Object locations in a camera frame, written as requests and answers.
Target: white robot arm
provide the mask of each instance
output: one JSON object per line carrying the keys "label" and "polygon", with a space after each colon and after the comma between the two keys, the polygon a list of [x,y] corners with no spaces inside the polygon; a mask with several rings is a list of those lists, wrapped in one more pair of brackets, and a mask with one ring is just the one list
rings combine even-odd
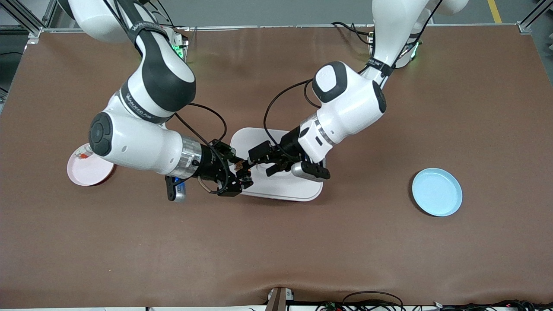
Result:
{"label": "white robot arm", "polygon": [[317,182],[330,178],[326,154],[344,138],[379,120],[386,111],[382,88],[401,52],[412,48],[439,5],[445,13],[460,11],[468,0],[373,0],[374,53],[358,74],[346,64],[324,65],[312,88],[321,108],[287,133],[279,144],[264,142],[249,151],[249,163],[274,163],[267,175],[290,170]]}
{"label": "white robot arm", "polygon": [[[167,175],[168,187],[200,177],[218,182],[220,189],[212,193],[235,196],[253,184],[247,173],[237,178],[228,170],[227,161],[241,160],[228,145],[206,146],[165,128],[194,99],[196,81],[150,12],[133,0],[69,0],[69,6],[87,34],[105,42],[128,38],[142,55],[139,68],[92,120],[88,140],[94,153],[117,165]],[[169,194],[170,200],[176,197]]]}

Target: gray floor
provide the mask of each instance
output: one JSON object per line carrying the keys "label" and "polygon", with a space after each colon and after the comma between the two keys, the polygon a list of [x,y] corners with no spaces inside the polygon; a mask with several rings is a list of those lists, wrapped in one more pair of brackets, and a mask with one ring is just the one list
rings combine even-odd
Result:
{"label": "gray floor", "polygon": [[[45,7],[44,3],[48,0],[23,1],[31,1],[34,6],[37,6],[33,8],[33,12],[38,12]],[[321,25],[337,20],[357,24],[372,22],[372,0],[162,0],[161,2],[175,25],[191,27]],[[495,0],[495,2],[502,22],[515,23],[534,8],[537,0]],[[157,0],[153,3],[160,8]],[[10,23],[13,21],[8,20],[4,12],[0,12],[0,25]],[[492,24],[494,19],[487,0],[470,0],[467,7],[457,15],[434,16],[434,23]],[[532,26],[532,30],[536,48],[553,84],[553,51],[548,48],[553,44],[553,40],[549,38],[553,33],[553,12],[549,11],[541,16]],[[24,36],[0,35],[0,53],[22,51],[25,42]],[[508,42],[505,43],[505,48],[509,48]],[[18,55],[0,56],[0,86],[5,89],[11,83],[18,60]]]}

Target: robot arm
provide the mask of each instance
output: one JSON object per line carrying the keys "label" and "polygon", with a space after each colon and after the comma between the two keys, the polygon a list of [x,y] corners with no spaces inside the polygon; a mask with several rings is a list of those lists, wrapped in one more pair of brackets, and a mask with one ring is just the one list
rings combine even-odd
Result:
{"label": "robot arm", "polygon": [[265,142],[251,149],[249,164],[274,163],[267,175],[290,170],[317,182],[330,178],[326,154],[346,137],[379,120],[386,111],[382,88],[406,45],[417,41],[438,5],[456,13],[468,0],[373,0],[374,49],[358,74],[346,64],[324,65],[313,78],[321,108],[286,134],[278,146]]}
{"label": "robot arm", "polygon": [[229,172],[227,161],[241,160],[229,146],[219,141],[202,145],[165,127],[194,99],[196,81],[150,12],[132,0],[69,4],[87,34],[107,42],[119,42],[124,34],[142,56],[138,69],[92,120],[88,140],[94,153],[117,165],[181,181],[201,177],[218,182],[224,186],[218,195],[235,196],[253,184],[248,174],[237,178]]}

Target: metal frame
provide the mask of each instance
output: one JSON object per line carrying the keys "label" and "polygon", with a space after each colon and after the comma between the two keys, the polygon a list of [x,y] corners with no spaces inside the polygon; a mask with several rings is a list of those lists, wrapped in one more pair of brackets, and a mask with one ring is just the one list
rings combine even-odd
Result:
{"label": "metal frame", "polygon": [[0,0],[0,6],[32,36],[38,37],[42,29],[46,28],[43,22],[18,0]]}
{"label": "metal frame", "polygon": [[532,12],[530,12],[530,14],[528,14],[523,20],[517,22],[520,34],[530,34],[532,32],[530,29],[532,23],[544,14],[552,5],[553,0],[541,0]]}

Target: blue plate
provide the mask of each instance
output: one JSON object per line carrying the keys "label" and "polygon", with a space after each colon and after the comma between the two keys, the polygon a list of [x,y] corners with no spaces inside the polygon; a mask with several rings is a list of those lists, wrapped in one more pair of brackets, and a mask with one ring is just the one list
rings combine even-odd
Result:
{"label": "blue plate", "polygon": [[411,189],[420,208],[434,216],[444,217],[455,213],[463,201],[463,191],[457,179],[439,168],[420,171]]}

